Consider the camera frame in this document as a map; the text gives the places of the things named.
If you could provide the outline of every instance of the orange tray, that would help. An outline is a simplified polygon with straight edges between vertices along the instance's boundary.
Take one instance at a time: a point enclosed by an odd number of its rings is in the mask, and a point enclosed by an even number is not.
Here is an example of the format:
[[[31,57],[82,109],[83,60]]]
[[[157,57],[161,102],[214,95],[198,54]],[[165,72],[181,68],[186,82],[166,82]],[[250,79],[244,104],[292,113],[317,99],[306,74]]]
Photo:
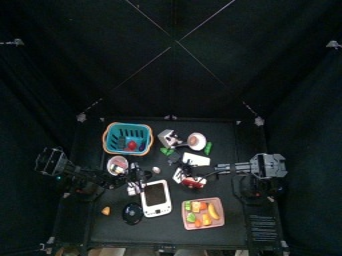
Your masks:
[[[202,225],[202,227],[197,228],[194,223],[187,222],[187,214],[191,212],[191,211],[186,210],[186,202],[187,201],[213,203],[221,218],[218,220],[212,218],[212,221],[213,221],[212,225],[209,225],[209,226]],[[222,208],[221,199],[218,197],[194,199],[194,200],[187,200],[187,201],[182,202],[182,217],[183,217],[185,228],[187,230],[199,230],[199,229],[206,229],[206,228],[216,228],[216,227],[220,227],[220,226],[225,225],[225,212],[224,212],[224,208]],[[199,218],[202,220],[202,214],[205,214],[205,213],[209,213],[209,210],[202,210],[199,213],[194,213],[194,214],[195,214],[197,218]]]

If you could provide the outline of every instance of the plastic basket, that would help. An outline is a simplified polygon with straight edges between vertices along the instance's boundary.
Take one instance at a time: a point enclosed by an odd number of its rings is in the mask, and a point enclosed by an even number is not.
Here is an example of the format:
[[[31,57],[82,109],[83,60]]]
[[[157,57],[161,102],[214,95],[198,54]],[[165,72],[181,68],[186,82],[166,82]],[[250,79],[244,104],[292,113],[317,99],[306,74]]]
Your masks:
[[[143,156],[154,143],[153,129],[145,124],[114,122],[107,126],[102,141],[109,154]],[[127,146],[131,141],[137,143],[134,150]]]

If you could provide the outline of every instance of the black table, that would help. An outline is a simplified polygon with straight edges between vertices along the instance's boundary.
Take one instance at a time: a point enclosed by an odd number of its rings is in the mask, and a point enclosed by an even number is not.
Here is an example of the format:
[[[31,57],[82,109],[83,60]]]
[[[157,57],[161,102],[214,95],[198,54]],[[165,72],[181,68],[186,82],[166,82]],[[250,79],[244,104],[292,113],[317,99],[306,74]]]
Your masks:
[[[210,173],[218,163],[246,162],[257,153],[266,152],[265,134],[262,127],[254,120],[242,122],[230,120],[179,119],[169,121],[162,119],[115,119],[89,120],[79,125],[71,160],[77,165],[106,170],[106,164],[113,155],[102,148],[102,134],[111,122],[147,124],[154,133],[155,142],[146,156],[127,156],[130,162],[138,162],[143,170],[154,166],[162,169],[150,181],[166,179],[173,201],[173,212],[155,218],[143,218],[135,225],[127,225],[122,220],[122,210],[127,203],[141,203],[141,196],[129,196],[127,186],[117,190],[106,190],[103,195],[90,204],[79,203],[73,197],[63,199],[63,204],[74,208],[73,214],[65,217],[69,225],[59,228],[59,241],[83,244],[87,248],[95,247],[139,247],[155,250],[174,251],[179,248],[189,249],[245,249],[246,227],[242,204],[233,195],[232,176],[221,175],[209,177],[203,189],[189,189],[173,180],[177,166],[169,164],[167,156],[161,152],[163,147],[157,135],[165,129],[173,129],[187,138],[193,132],[201,132],[213,142],[210,154],[212,166],[201,167],[194,172]],[[179,153],[190,152],[206,156],[203,151],[195,152],[190,148],[179,148]],[[182,220],[182,202],[185,200],[220,197],[225,210],[225,226],[203,230],[186,230]],[[102,209],[110,206],[111,215],[105,216]]]

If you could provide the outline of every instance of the black fabric wall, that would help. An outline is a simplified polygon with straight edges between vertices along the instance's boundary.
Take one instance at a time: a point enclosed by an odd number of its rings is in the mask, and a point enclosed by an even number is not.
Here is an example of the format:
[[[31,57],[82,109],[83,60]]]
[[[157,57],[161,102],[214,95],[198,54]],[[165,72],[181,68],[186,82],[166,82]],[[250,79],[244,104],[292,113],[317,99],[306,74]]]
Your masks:
[[[269,146],[288,157],[281,201],[297,255],[341,255],[342,52],[332,51],[269,118]]]
[[[3,27],[0,37],[12,37]],[[54,180],[34,172],[35,160],[45,147],[59,145],[69,152],[77,121],[22,49],[0,47],[0,67],[0,254],[39,255],[61,192]]]
[[[69,153],[78,114],[254,118],[244,102],[289,162],[290,245],[338,254],[342,57],[326,44],[341,11],[320,0],[3,0],[0,42],[26,45],[0,44],[0,254],[49,239],[58,192],[34,161],[45,146]]]

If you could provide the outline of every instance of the tabletop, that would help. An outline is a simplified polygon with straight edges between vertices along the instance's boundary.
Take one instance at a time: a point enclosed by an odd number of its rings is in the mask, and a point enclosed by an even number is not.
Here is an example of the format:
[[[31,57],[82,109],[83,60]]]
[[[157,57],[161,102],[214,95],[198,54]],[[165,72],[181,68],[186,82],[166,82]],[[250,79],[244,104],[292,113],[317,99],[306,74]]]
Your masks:
[[[185,152],[210,158],[210,166],[194,167],[194,173],[208,174],[214,171],[220,163],[237,163],[249,161],[257,153],[266,152],[265,133],[253,121],[183,119],[166,121],[159,119],[115,119],[90,121],[81,125],[71,152],[75,164],[99,167],[106,170],[109,159],[114,156],[103,151],[102,134],[111,122],[146,124],[153,129],[155,138],[150,152],[145,156],[126,156],[129,162],[137,162],[143,170],[151,171],[153,167],[161,168],[161,173],[154,174],[149,181],[165,179],[169,184],[173,211],[170,214],[147,218],[131,226],[122,219],[125,206],[141,203],[141,196],[129,196],[127,186],[115,190],[106,190],[93,203],[93,211],[87,220],[89,247],[151,247],[163,248],[206,248],[206,249],[240,249],[246,248],[246,230],[241,202],[233,195],[232,176],[216,175],[208,179],[202,189],[190,189],[173,180],[177,165],[169,163],[167,156],[162,153],[163,147],[158,134],[166,130],[175,130],[182,138],[193,132],[199,132],[213,143],[208,156],[202,151],[189,147],[178,148],[182,156]],[[182,219],[182,202],[202,198],[218,197],[225,212],[225,225],[201,230],[187,230]],[[105,207],[111,207],[111,214],[102,214]]]

